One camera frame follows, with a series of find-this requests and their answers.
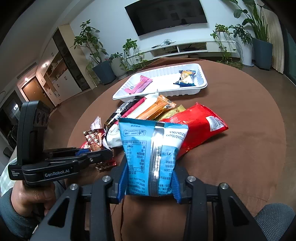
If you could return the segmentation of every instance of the silver seam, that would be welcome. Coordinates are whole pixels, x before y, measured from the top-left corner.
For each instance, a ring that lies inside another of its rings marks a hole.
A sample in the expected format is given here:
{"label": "silver seam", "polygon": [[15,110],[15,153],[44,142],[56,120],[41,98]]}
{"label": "silver seam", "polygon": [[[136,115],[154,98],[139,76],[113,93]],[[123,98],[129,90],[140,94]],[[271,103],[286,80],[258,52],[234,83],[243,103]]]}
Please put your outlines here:
{"label": "silver seam", "polygon": [[148,188],[149,196],[158,196],[161,150],[163,147],[164,128],[155,126],[151,138],[150,167]]}

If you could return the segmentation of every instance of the beige curtain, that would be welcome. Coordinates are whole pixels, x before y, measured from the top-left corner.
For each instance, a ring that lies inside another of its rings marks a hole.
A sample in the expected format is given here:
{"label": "beige curtain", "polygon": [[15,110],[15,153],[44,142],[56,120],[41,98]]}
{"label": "beige curtain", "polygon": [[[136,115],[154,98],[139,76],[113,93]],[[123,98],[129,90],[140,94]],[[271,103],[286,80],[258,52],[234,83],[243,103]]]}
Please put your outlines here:
{"label": "beige curtain", "polygon": [[284,72],[284,40],[281,32],[281,25],[277,15],[267,9],[262,8],[264,22],[268,24],[269,42],[273,44],[272,67],[283,74]]}

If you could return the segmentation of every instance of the sleeve cuff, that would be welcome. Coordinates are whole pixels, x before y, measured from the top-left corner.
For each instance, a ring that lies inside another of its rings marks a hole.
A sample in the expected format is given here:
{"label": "sleeve cuff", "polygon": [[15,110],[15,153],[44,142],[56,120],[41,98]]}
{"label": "sleeve cuff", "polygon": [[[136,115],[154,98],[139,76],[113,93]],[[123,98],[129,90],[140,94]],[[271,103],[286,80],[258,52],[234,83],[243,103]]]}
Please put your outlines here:
{"label": "sleeve cuff", "polygon": [[29,239],[39,222],[34,217],[23,217],[14,210],[11,204],[11,193],[12,188],[0,198],[0,215],[11,233],[20,238]]}

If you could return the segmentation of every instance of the brown tablecloth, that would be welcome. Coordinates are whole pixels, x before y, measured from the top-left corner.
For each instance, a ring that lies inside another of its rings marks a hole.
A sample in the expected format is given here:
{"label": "brown tablecloth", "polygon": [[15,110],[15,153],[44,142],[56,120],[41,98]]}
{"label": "brown tablecloth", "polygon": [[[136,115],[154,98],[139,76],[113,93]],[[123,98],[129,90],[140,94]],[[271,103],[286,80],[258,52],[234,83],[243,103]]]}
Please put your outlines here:
{"label": "brown tablecloth", "polygon": [[[163,58],[153,67],[177,64],[190,59]],[[254,78],[233,67],[198,60],[208,87],[196,95],[173,96],[170,100],[189,108],[199,102],[216,112],[229,130],[189,151],[179,165],[205,183],[228,183],[249,211],[255,215],[274,193],[282,172],[286,136],[280,111],[268,91]],[[83,131],[96,116],[105,122],[121,101],[113,94],[123,79],[98,97],[76,124],[68,146],[80,146]],[[105,175],[89,167],[75,181],[85,184]],[[126,196],[117,205],[112,221],[116,240],[182,240],[187,207],[172,197]]]}

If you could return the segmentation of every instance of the blue gripper pad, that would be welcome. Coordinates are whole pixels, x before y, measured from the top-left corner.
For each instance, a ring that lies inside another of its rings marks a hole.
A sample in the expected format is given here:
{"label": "blue gripper pad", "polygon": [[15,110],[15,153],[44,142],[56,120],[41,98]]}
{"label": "blue gripper pad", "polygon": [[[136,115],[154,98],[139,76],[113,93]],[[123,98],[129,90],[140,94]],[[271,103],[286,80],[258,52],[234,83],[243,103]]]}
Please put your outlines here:
{"label": "blue gripper pad", "polygon": [[128,186],[128,164],[126,163],[118,184],[118,194],[117,194],[118,202],[121,202],[121,200],[123,199],[127,186]]}
{"label": "blue gripper pad", "polygon": [[76,152],[76,156],[79,156],[81,154],[84,154],[84,153],[89,153],[89,149],[80,149],[79,152]]}
{"label": "blue gripper pad", "polygon": [[173,174],[172,174],[171,187],[172,187],[172,193],[174,195],[174,198],[177,200],[177,203],[180,203],[181,202],[180,184],[175,171],[173,171]]}

